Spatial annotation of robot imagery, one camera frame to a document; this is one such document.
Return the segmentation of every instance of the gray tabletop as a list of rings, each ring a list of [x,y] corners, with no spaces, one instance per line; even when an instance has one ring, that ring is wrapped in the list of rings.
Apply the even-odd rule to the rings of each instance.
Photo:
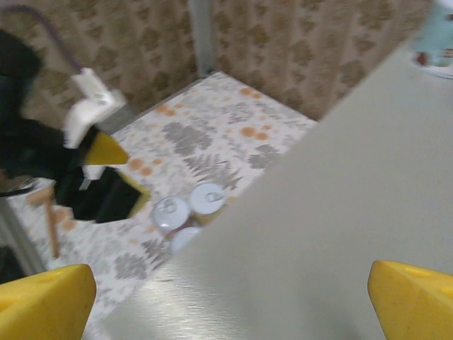
[[[376,259],[453,272],[453,81],[400,49],[107,318],[113,339],[383,339]]]

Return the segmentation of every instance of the floral tablecloth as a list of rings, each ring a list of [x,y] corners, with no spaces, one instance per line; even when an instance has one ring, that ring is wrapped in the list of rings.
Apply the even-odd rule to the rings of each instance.
[[[99,339],[98,321],[170,258],[150,219],[153,204],[169,195],[187,197],[204,180],[222,184],[231,204],[315,124],[217,72],[114,135],[131,156],[119,168],[152,193],[132,219],[95,225],[55,207],[61,256],[54,260],[44,209],[30,207],[25,197],[9,203],[48,268],[90,265],[98,293],[87,331]]]

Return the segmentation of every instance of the patterned wallpaper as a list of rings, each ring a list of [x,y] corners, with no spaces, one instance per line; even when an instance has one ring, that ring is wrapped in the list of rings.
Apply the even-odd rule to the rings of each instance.
[[[431,0],[214,0],[218,67],[318,119],[407,38]]]
[[[85,67],[120,89],[141,112],[197,78],[187,0],[28,0],[55,26]],[[23,38],[45,60],[25,115],[60,127],[80,94],[73,69],[38,22],[1,17],[0,27]]]

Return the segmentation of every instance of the wall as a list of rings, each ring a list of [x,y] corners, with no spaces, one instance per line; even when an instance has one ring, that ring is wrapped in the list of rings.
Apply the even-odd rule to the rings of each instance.
[[[29,0],[26,4],[42,11],[80,63],[93,67],[110,88],[122,90],[137,112],[197,77],[187,0]],[[80,97],[69,81],[73,69],[34,18],[8,14],[2,16],[0,27],[23,38],[45,61],[25,115],[61,127],[65,113]]]
[[[217,64],[318,119],[406,39],[430,0],[214,0]]]

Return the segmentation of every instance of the purple cable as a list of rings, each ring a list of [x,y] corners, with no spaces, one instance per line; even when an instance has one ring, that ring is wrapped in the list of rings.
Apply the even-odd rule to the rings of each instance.
[[[54,41],[57,45],[59,51],[63,55],[63,57],[70,63],[70,65],[75,68],[78,74],[81,73],[82,66],[76,61],[73,54],[68,50],[67,46],[63,43],[62,39],[59,37],[57,31],[55,30],[54,26],[50,23],[49,20],[46,19],[39,11],[34,9],[33,7],[29,7],[26,5],[10,5],[0,8],[0,12],[4,13],[26,13],[28,15],[34,16],[41,24],[44,25],[47,33],[49,34],[50,38]]]

